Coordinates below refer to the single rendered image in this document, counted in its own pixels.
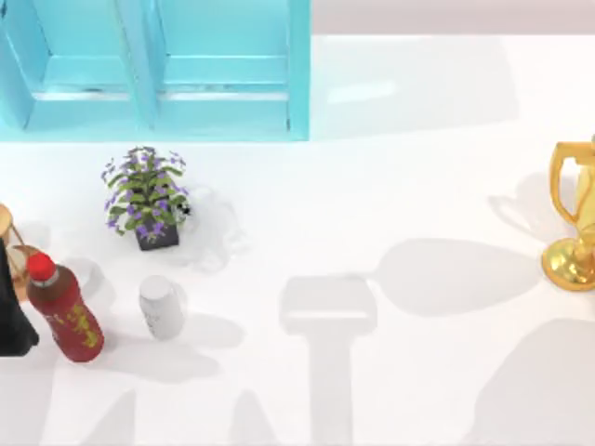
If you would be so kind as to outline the purple flowering plant in pot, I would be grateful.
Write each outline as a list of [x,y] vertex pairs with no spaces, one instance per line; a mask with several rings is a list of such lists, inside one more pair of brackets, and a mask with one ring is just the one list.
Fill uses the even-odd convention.
[[150,146],[129,150],[121,163],[111,159],[100,175],[110,191],[107,227],[132,233],[142,251],[179,245],[179,227],[191,214],[189,191],[178,184],[185,169],[180,154],[162,155]]

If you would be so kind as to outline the light blue rack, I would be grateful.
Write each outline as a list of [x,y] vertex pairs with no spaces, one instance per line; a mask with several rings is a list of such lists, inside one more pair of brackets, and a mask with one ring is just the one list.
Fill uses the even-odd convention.
[[0,141],[310,134],[311,0],[0,0]]

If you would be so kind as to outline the red bottle with red cap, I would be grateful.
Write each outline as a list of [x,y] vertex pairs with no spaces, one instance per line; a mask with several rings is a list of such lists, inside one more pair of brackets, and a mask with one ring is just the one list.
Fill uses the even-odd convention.
[[28,299],[46,320],[64,356],[81,363],[97,358],[104,334],[73,272],[41,252],[28,257],[26,269]]

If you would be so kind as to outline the gold trophy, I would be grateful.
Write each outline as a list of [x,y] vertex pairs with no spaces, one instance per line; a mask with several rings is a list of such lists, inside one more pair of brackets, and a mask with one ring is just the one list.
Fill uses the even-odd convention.
[[[575,207],[562,201],[562,168],[572,160],[579,166]],[[595,291],[595,136],[589,141],[556,144],[549,163],[549,196],[559,216],[573,228],[571,237],[550,244],[541,256],[546,277],[569,292]]]

